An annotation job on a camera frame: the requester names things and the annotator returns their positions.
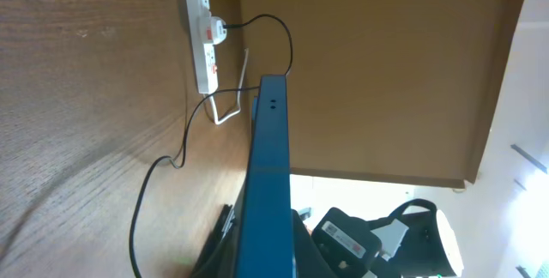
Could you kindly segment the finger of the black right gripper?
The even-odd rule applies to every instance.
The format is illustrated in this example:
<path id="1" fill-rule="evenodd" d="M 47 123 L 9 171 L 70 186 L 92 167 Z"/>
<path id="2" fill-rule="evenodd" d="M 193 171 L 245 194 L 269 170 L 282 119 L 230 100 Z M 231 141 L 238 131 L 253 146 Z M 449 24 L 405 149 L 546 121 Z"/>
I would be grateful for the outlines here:
<path id="1" fill-rule="evenodd" d="M 234 207 L 225 204 L 220 211 L 214 228 L 202 247 L 190 278 L 210 278 L 218 275 L 227 243 L 232 236 L 234 219 Z"/>

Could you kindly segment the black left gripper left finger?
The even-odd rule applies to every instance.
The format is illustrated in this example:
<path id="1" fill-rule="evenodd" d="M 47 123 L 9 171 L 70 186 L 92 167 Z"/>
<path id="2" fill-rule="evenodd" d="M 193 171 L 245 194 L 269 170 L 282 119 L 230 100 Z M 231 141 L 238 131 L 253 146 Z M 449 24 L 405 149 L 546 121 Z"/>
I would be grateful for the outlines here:
<path id="1" fill-rule="evenodd" d="M 287 79 L 261 79 L 244 181 L 236 278 L 296 275 L 293 250 Z"/>

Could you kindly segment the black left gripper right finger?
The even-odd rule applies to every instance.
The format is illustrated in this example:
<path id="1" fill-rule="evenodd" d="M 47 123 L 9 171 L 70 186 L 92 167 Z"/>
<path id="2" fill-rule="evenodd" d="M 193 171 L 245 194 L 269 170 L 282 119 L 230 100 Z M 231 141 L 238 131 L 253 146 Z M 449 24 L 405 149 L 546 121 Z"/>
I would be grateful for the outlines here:
<path id="1" fill-rule="evenodd" d="M 293 246 L 298 278 L 336 278 L 317 249 L 296 210 L 293 214 Z"/>

